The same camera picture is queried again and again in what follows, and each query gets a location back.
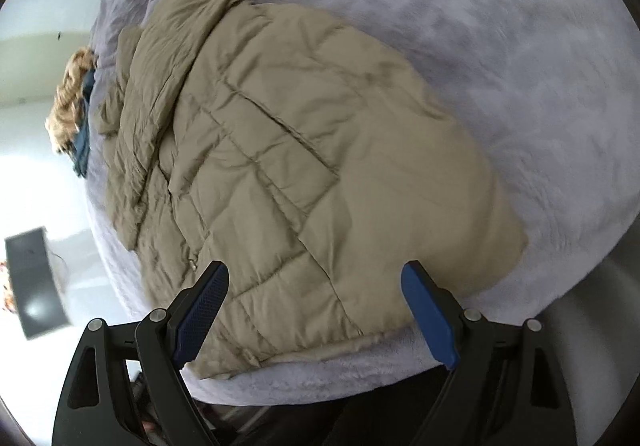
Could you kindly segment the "beige puffer jacket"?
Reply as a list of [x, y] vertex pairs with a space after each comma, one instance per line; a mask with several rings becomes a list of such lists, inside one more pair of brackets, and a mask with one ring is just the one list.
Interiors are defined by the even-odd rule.
[[202, 378], [359, 351], [410, 324], [405, 263], [470, 296], [526, 248], [497, 173], [410, 62], [322, 10], [159, 0], [122, 30], [94, 128], [151, 303], [228, 267]]

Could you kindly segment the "dark monitor screen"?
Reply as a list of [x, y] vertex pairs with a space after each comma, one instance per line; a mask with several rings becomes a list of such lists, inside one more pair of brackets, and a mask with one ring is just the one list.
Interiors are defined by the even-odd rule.
[[6, 262], [16, 314], [32, 340], [70, 324], [50, 262], [42, 227], [6, 238]]

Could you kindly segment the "teal folded garment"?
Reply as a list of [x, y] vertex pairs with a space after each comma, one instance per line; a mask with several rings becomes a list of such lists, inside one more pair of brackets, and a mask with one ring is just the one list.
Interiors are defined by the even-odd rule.
[[91, 94], [94, 87], [94, 70], [89, 70], [82, 79], [81, 106], [82, 113], [79, 121], [78, 132], [76, 133], [72, 153], [73, 169], [78, 177], [85, 178], [88, 171], [90, 154], [90, 128], [89, 128], [89, 107]]

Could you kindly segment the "tan striped knit garment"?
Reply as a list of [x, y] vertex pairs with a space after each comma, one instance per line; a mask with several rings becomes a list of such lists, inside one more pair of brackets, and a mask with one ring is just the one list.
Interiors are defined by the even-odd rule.
[[52, 149], [57, 154], [70, 151], [84, 107], [82, 84], [89, 71], [96, 68], [94, 51], [84, 46], [78, 48], [66, 62], [61, 82], [56, 86], [53, 105], [44, 121]]

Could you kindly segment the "lavender quilted bedspread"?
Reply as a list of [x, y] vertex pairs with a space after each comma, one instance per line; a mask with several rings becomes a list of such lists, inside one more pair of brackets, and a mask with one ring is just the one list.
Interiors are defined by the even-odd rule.
[[[101, 0], [92, 32], [99, 68], [88, 189], [96, 239], [134, 316], [158, 306], [107, 216], [94, 118], [115, 80], [122, 30], [143, 27], [158, 1]], [[471, 135], [527, 237], [510, 273], [456, 295], [486, 316], [508, 324], [536, 316], [583, 280], [638, 215], [639, 31], [623, 0], [250, 2], [322, 10], [396, 50]], [[186, 372], [191, 393], [234, 406], [334, 400], [434, 366], [412, 316], [366, 348], [315, 362], [277, 362], [228, 379], [202, 378], [194, 362]]]

